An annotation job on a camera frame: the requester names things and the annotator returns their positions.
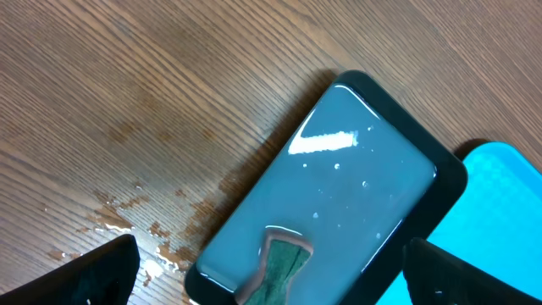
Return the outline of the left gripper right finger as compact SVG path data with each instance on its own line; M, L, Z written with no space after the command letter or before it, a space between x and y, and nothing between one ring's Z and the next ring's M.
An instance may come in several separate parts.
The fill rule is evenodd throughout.
M403 247L403 276L413 305L541 305L539 299L420 238Z

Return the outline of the green dish sponge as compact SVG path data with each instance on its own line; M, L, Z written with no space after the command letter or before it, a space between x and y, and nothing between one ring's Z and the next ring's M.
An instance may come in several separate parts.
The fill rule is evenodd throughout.
M257 272L235 292L240 305L285 305L291 283L312 257L313 246L303 236L267 228Z

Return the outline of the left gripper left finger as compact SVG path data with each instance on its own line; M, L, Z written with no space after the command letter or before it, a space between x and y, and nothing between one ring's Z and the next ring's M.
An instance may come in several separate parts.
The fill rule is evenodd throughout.
M1 295L2 304L126 304L140 268L133 235L124 234Z

